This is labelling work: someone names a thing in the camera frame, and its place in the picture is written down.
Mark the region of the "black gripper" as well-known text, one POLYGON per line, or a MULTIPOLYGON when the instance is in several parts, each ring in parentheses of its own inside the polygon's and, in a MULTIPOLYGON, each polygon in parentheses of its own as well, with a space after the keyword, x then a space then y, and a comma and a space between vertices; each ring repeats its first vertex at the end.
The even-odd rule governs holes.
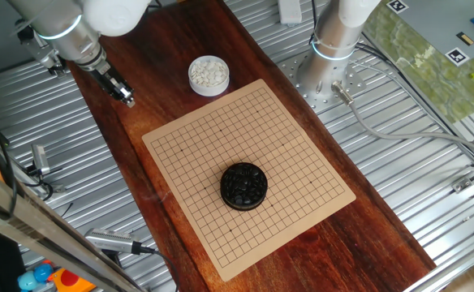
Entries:
POLYGON ((127 81, 108 61, 97 63, 93 67, 91 75, 115 100, 120 100, 129 108, 136 104, 133 92, 128 91, 127 81))

